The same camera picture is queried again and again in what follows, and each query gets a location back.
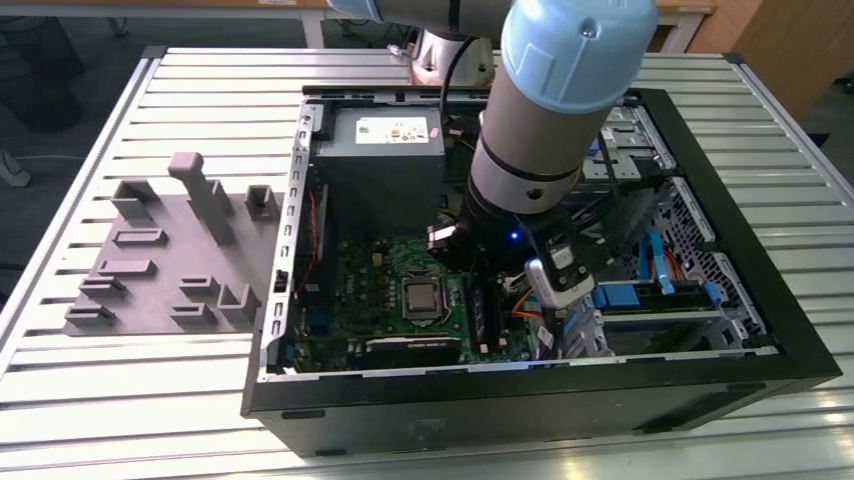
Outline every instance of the black computer case frame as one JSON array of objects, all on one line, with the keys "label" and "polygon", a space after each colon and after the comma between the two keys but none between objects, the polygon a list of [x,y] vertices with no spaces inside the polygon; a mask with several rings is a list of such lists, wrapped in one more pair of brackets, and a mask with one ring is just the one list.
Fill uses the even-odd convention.
[{"label": "black computer case frame", "polygon": [[[403,101],[423,87],[317,87]],[[470,98],[483,102],[484,91]],[[686,430],[777,394],[803,391],[841,370],[798,305],[703,150],[662,90],[632,89],[702,205],[778,346],[778,355],[638,361],[523,371],[324,377],[259,383],[255,335],[241,414],[259,419],[299,455],[435,450]]]}]

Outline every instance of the gray floor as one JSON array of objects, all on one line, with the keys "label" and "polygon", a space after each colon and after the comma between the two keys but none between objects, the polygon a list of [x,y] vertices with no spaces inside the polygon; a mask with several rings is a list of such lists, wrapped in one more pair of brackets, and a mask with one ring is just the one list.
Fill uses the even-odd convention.
[{"label": "gray floor", "polygon": [[[147,45],[183,47],[304,47],[303,29],[295,20],[131,19],[129,35],[115,38],[103,19],[63,19],[63,25],[85,65],[72,89],[84,105],[83,120],[67,131],[35,134],[0,107],[0,144],[15,156],[84,157],[109,115],[127,79]],[[364,48],[400,42],[402,29],[379,25],[354,28],[344,38],[334,22],[324,23],[327,46]],[[854,181],[854,97],[831,88],[803,121],[807,132],[830,133],[823,147],[849,181]],[[25,263],[73,179],[79,163],[40,159],[24,162],[32,185],[13,189],[0,185],[0,263]],[[12,291],[17,273],[0,270],[0,292]]]}]

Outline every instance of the green circuit board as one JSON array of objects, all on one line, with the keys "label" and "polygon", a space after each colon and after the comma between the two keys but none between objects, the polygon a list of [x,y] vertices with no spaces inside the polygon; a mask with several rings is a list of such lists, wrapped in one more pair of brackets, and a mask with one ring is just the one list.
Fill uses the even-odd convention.
[{"label": "green circuit board", "polygon": [[[312,344],[320,370],[346,368],[342,341],[395,334],[446,336],[462,341],[462,364],[530,359],[524,329],[503,334],[504,344],[492,351],[472,348],[466,307],[466,275],[450,272],[427,254],[423,237],[394,237],[338,244],[335,302],[329,336]],[[430,278],[439,283],[442,316],[414,322],[403,302],[407,279]]]}]

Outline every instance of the power supply label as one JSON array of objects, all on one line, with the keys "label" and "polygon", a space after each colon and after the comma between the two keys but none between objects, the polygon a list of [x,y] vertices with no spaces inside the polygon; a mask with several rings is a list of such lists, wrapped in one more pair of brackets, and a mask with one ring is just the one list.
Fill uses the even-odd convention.
[{"label": "power supply label", "polygon": [[356,121],[356,144],[427,142],[427,117],[362,117]]}]

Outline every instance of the metal slotted table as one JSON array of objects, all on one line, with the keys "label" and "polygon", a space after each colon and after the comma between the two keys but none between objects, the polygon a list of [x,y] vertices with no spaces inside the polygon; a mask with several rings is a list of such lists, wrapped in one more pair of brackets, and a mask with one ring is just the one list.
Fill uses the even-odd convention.
[{"label": "metal slotted table", "polygon": [[0,478],[854,474],[851,188],[748,68],[716,55],[650,55],[643,67],[638,86],[670,91],[843,377],[679,434],[300,459],[239,415],[248,334],[69,338],[63,315],[120,179],[168,193],[172,152],[199,151],[227,191],[281,191],[301,87],[407,84],[407,67],[383,50],[175,48],[139,62],[0,317]]}]

